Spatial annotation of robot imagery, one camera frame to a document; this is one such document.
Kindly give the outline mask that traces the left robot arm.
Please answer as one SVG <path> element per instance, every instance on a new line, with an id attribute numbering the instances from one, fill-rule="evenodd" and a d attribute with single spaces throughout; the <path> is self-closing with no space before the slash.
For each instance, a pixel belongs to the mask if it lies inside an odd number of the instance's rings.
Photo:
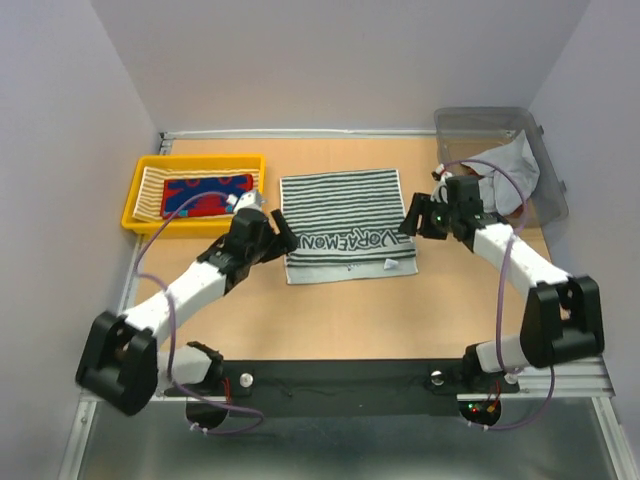
<path id="1" fill-rule="evenodd" d="M 222 382 L 222 357 L 192 342 L 176 346 L 178 328 L 244 281 L 250 269 L 287 255 L 298 239 L 283 214 L 242 208 L 229 231 L 201 253 L 171 284 L 148 275 L 159 290 L 144 302 L 93 321 L 76 383 L 127 416 L 137 414 L 158 391 L 193 386 L 215 392 Z"/>

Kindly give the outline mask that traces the turquoise red patterned towel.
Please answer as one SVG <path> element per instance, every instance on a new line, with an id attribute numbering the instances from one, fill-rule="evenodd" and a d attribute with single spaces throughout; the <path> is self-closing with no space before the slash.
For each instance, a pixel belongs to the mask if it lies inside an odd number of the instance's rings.
<path id="1" fill-rule="evenodd" d="M 161 217 L 176 212 L 177 218 L 221 216 L 233 212 L 240 197 L 253 190 L 251 174 L 188 177 L 164 181 Z"/>

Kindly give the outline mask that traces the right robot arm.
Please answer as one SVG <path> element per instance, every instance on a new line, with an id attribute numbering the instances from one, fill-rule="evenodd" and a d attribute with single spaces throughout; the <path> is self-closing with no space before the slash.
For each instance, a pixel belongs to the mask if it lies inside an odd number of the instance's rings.
<path id="1" fill-rule="evenodd" d="M 589 276 L 576 277 L 553 265 L 524 242 L 500 214 L 487 212 L 475 176 L 440 175 L 432 194 L 413 195 L 401 233 L 432 240 L 453 236 L 500 272 L 499 290 L 511 284 L 525 308 L 516 335 L 466 348 L 460 378 L 472 390 L 497 373 L 547 368 L 603 353 L 600 291 Z"/>

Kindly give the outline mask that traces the black white striped towel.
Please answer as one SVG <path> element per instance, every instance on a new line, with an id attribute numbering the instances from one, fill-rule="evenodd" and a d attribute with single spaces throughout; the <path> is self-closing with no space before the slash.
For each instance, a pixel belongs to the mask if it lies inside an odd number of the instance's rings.
<path id="1" fill-rule="evenodd" d="M 286 176 L 280 195 L 299 240 L 285 258 L 288 284 L 418 273 L 415 242 L 399 232 L 406 210 L 396 169 Z"/>

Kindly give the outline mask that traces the yellow striped towel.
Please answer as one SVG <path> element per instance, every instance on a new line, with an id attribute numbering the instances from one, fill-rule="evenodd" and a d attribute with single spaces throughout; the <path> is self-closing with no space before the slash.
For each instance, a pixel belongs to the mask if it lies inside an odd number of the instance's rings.
<path id="1" fill-rule="evenodd" d="M 166 219 L 184 200 L 215 190 L 240 197 L 256 190 L 259 169 L 176 170 L 145 167 L 134 204 L 133 217 L 152 222 Z"/>

